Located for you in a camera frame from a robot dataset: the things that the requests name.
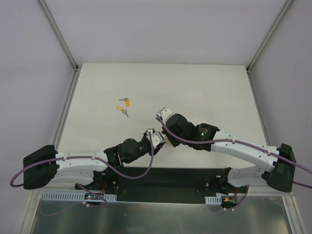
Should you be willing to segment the key with yellow window tag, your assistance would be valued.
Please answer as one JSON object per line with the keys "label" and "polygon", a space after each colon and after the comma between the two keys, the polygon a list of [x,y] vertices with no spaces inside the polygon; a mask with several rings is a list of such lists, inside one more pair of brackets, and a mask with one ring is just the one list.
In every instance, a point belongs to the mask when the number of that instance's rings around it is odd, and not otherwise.
{"label": "key with yellow window tag", "polygon": [[127,110],[126,110],[124,107],[122,107],[122,106],[117,106],[116,109],[119,110],[119,111],[121,111],[126,117],[129,116],[128,113],[127,113]]}

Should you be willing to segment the key with solid yellow tag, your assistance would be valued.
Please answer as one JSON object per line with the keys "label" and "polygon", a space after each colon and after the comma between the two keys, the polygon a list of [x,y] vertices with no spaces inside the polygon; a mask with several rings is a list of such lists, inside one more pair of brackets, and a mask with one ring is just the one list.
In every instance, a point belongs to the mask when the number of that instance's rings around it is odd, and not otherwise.
{"label": "key with solid yellow tag", "polygon": [[130,99],[128,97],[119,99],[119,101],[124,101],[125,102],[125,106],[130,106]]}

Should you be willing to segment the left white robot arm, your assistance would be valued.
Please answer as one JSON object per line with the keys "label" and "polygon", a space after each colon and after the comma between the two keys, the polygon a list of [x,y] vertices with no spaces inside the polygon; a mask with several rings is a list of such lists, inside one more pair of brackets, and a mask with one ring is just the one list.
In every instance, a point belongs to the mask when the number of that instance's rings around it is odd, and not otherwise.
{"label": "left white robot arm", "polygon": [[23,159],[23,188],[39,189],[47,185],[88,185],[97,190],[103,184],[103,172],[117,168],[149,154],[156,155],[165,143],[160,132],[144,133],[141,141],[126,139],[115,147],[84,155],[62,153],[54,145],[46,145]]}

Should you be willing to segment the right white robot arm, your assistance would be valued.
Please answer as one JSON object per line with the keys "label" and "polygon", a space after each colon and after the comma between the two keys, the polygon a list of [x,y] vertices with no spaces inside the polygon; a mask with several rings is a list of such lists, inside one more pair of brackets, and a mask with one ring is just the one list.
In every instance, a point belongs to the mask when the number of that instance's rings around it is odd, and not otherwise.
{"label": "right white robot arm", "polygon": [[280,192],[292,191],[296,160],[290,145],[255,144],[206,123],[193,125],[180,114],[161,113],[156,115],[156,119],[174,147],[183,144],[199,151],[234,156],[252,164],[246,168],[230,168],[227,176],[219,180],[222,191],[264,184]]}

